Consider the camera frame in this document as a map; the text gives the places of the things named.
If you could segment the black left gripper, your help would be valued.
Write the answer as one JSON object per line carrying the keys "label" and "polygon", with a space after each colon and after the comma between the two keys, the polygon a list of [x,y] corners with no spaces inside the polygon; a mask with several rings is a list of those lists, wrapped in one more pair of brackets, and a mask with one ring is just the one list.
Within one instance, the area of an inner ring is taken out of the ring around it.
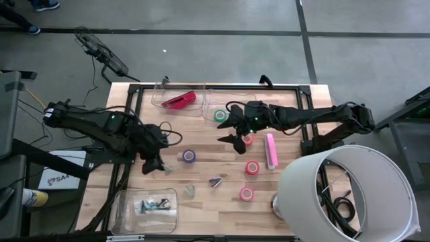
{"label": "black left gripper", "polygon": [[144,175],[158,169],[165,170],[165,164],[160,157],[155,158],[161,149],[167,148],[157,141],[151,134],[149,134],[145,127],[141,124],[134,124],[132,126],[132,144],[140,154],[140,158],[146,160],[142,165],[142,173]]}

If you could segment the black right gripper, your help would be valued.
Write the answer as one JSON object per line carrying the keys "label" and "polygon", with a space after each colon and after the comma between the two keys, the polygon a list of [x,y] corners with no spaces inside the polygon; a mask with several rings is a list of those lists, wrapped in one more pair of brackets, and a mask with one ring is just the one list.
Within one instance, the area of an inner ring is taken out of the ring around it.
{"label": "black right gripper", "polygon": [[[273,123],[268,105],[263,114],[251,118],[245,116],[243,109],[236,104],[231,105],[229,112],[228,118],[217,126],[218,129],[235,126],[237,134],[248,134],[269,128]],[[217,141],[233,144],[234,150],[240,155],[246,152],[246,144],[242,140],[242,136],[230,134],[218,138]]]}

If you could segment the pink stapler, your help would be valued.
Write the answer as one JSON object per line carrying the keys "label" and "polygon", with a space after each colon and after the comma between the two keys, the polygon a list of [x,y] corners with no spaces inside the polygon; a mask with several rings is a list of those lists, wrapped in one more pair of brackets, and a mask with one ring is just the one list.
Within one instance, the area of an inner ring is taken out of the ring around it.
{"label": "pink stapler", "polygon": [[266,134],[264,138],[267,168],[274,170],[278,166],[275,140],[272,134]]}

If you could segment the clear plastic bin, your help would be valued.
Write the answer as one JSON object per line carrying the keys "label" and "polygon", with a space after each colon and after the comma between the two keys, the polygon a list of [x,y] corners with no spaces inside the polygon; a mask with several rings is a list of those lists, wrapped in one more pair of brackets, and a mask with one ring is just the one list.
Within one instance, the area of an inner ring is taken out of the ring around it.
{"label": "clear plastic bin", "polygon": [[[186,108],[182,110],[173,110],[162,107],[161,104],[163,102],[187,93],[188,91],[194,91],[197,98],[194,103],[188,105]],[[157,83],[154,86],[151,104],[162,114],[176,116],[201,116],[205,103],[205,94],[206,85],[204,83],[166,83],[164,85]]]}
{"label": "clear plastic bin", "polygon": [[208,89],[205,94],[202,118],[205,120],[207,126],[217,127],[221,123],[214,120],[214,113],[216,110],[224,110],[227,116],[229,116],[229,112],[226,109],[226,104],[228,102],[238,101],[247,103],[248,101],[255,101],[256,99],[256,95],[250,92]]}

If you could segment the pink tape roll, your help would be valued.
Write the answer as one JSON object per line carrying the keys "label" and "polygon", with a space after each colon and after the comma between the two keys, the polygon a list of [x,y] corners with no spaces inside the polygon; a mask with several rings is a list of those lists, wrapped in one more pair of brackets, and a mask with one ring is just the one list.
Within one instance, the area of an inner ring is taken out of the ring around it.
{"label": "pink tape roll", "polygon": [[254,191],[253,191],[253,189],[252,189],[252,188],[249,188],[249,187],[243,187],[243,188],[241,188],[241,190],[240,190],[239,197],[240,197],[240,199],[241,199],[242,201],[250,202],[250,201],[252,201],[252,200],[253,200],[253,197],[254,197]]}

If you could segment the red stapler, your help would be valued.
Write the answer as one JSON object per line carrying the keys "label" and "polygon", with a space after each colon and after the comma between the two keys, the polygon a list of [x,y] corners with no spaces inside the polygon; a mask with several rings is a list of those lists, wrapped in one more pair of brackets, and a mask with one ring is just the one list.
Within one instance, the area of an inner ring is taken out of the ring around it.
{"label": "red stapler", "polygon": [[182,110],[186,108],[188,105],[195,102],[197,96],[194,91],[188,91],[182,95],[169,99],[163,102],[161,105],[163,108],[173,109],[173,110]]}

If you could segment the clear rounded plastic tub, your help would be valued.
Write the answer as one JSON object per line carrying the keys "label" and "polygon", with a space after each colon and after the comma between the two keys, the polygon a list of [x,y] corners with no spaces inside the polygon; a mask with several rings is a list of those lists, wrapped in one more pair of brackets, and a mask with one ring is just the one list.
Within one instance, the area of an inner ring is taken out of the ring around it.
{"label": "clear rounded plastic tub", "polygon": [[[170,210],[150,210],[140,213],[143,200],[157,204],[167,198]],[[177,192],[173,188],[162,190],[122,190],[112,204],[109,230],[113,235],[172,233],[178,223]]]}

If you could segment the white metal bar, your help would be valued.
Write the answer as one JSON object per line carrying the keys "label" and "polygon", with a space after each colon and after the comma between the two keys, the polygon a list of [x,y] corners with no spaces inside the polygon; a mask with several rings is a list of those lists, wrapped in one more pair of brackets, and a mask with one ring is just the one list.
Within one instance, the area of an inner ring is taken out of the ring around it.
{"label": "white metal bar", "polygon": [[105,242],[144,242],[144,235],[117,235],[108,236]]}

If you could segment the white lamp shade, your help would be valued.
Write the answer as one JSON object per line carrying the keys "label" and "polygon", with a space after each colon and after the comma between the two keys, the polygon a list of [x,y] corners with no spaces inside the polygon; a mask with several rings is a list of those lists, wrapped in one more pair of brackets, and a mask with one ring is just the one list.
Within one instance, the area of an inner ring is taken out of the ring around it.
{"label": "white lamp shade", "polygon": [[[347,236],[320,207],[316,177],[325,159],[339,164],[357,183],[364,206],[363,232]],[[281,173],[277,206],[281,217],[304,242],[401,242],[421,230],[412,188],[400,168],[383,153],[344,145],[298,158]]]}

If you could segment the silver lamp base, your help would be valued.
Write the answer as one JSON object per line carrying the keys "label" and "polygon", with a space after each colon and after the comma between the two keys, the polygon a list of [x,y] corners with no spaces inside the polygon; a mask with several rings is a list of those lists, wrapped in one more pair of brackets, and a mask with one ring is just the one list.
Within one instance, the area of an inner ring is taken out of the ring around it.
{"label": "silver lamp base", "polygon": [[277,207],[277,202],[275,200],[271,201],[271,210],[277,219],[283,220],[283,218],[280,215],[279,209]]}

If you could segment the white labelled box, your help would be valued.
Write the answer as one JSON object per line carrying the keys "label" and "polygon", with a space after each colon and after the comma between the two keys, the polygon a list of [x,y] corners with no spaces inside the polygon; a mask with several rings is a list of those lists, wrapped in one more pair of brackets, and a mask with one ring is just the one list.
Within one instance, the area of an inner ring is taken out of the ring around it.
{"label": "white labelled box", "polygon": [[[87,153],[85,151],[51,151],[51,155],[56,155],[66,159],[81,167],[84,165]],[[74,190],[79,187],[79,178],[45,168],[42,173],[39,190]]]}

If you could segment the black diagonal beam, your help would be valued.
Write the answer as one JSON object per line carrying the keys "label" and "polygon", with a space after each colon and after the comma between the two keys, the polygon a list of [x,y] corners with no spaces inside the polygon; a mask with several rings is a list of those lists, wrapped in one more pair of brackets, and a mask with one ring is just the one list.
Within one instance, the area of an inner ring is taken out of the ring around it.
{"label": "black diagonal beam", "polygon": [[30,163],[41,165],[83,180],[88,179],[91,171],[86,167],[52,155],[17,139],[13,139],[11,155],[24,155]]}

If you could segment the yellow white spray can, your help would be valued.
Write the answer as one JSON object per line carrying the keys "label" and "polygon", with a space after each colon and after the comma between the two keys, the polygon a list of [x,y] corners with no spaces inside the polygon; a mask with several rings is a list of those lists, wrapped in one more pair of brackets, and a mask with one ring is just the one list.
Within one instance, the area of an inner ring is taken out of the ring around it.
{"label": "yellow white spray can", "polygon": [[39,190],[24,188],[22,191],[22,205],[27,207],[41,207],[48,201],[48,194]]}

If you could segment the grey equipment panel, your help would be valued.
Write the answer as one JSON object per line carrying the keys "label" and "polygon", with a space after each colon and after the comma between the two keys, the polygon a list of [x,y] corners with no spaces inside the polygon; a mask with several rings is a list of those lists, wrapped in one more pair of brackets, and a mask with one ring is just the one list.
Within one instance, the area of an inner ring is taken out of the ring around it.
{"label": "grey equipment panel", "polygon": [[25,156],[0,161],[0,240],[20,236],[25,176]]}
{"label": "grey equipment panel", "polygon": [[0,74],[0,159],[11,153],[21,74]]}

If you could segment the black metal cart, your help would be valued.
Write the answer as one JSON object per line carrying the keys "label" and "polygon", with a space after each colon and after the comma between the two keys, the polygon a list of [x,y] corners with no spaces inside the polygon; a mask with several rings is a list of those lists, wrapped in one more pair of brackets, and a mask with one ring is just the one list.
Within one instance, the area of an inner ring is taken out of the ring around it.
{"label": "black metal cart", "polygon": [[430,86],[378,122],[375,132],[389,128],[398,150],[398,166],[413,190],[430,190]]}

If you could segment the person's leg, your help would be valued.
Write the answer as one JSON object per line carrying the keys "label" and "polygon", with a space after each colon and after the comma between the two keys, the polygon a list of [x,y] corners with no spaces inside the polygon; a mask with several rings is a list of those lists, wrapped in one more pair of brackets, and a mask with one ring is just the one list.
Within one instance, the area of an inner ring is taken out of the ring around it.
{"label": "person's leg", "polygon": [[25,30],[29,30],[33,26],[33,24],[31,24],[22,15],[14,12],[14,10],[12,10],[11,8],[3,4],[1,1],[0,1],[0,16],[4,17],[10,22],[13,22],[21,26]]}

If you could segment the black aluminium table frame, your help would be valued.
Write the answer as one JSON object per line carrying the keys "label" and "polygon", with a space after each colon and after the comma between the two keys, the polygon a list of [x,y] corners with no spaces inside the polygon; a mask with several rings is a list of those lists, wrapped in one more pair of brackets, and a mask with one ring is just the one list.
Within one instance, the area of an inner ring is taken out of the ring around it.
{"label": "black aluminium table frame", "polygon": [[[137,158],[131,167],[128,179],[128,189],[164,189],[173,188],[177,191],[179,204],[179,218],[176,229],[166,235],[145,235],[145,241],[155,239],[189,241],[194,237],[209,240],[210,235],[215,241],[292,241],[293,232],[286,222],[276,218],[271,212],[269,202],[277,190],[277,180],[282,171],[293,160],[301,156],[300,142],[310,138],[313,134],[325,134],[336,128],[337,123],[315,124],[316,128],[308,126],[304,132],[299,131],[293,136],[285,136],[281,132],[269,129],[258,132],[253,144],[247,148],[244,155],[234,151],[232,144],[218,142],[216,139],[233,133],[233,129],[216,129],[216,123],[201,116],[164,115],[162,110],[152,104],[163,102],[163,98],[171,99],[180,95],[181,90],[173,90],[172,94],[166,91],[154,90],[152,84],[142,91],[140,118],[142,121],[159,124],[163,121],[171,123],[173,130],[183,135],[178,145],[161,150],[161,156],[172,172],[154,171],[143,175],[141,167],[143,161]],[[230,100],[244,100],[244,95],[252,99],[262,100],[267,104],[292,106],[300,109],[310,107],[325,108],[332,106],[327,85],[281,85],[274,84],[275,89],[269,89],[263,84],[226,84],[212,83],[214,87],[207,87],[200,92],[198,98],[205,100],[211,93],[211,104],[221,109],[220,105]],[[278,152],[279,166],[275,170],[266,170],[263,148],[263,135],[273,133],[276,150]],[[180,161],[184,150],[191,149],[197,154],[194,164],[185,164]],[[248,161],[259,162],[258,175],[249,175],[245,171]],[[76,230],[82,230],[89,225],[91,219],[100,211],[107,199],[113,165],[100,165],[91,172]],[[218,188],[211,188],[209,179],[220,176],[222,182]],[[183,190],[187,184],[196,188],[194,198],[190,198]],[[239,198],[239,191],[243,186],[255,189],[255,198],[252,202],[244,202]]]}

